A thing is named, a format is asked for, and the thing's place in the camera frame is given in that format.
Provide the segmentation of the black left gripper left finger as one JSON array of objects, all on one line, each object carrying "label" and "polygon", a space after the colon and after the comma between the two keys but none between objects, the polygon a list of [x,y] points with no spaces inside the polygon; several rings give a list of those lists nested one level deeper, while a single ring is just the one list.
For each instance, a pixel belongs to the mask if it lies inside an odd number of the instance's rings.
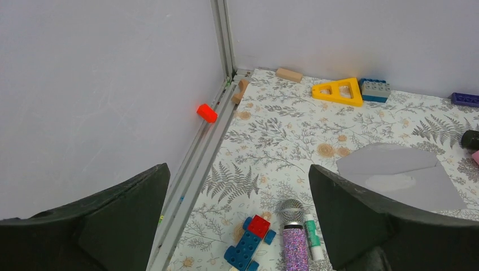
[{"label": "black left gripper left finger", "polygon": [[145,270],[169,185],[158,164],[30,218],[1,221],[2,270]]}]

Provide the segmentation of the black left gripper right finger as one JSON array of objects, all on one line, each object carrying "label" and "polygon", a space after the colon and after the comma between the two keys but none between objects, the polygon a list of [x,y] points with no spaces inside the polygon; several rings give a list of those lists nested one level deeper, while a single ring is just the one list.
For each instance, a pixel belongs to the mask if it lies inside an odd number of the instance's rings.
[{"label": "black left gripper right finger", "polygon": [[334,270],[477,270],[478,222],[424,211],[320,165],[309,181]]}]

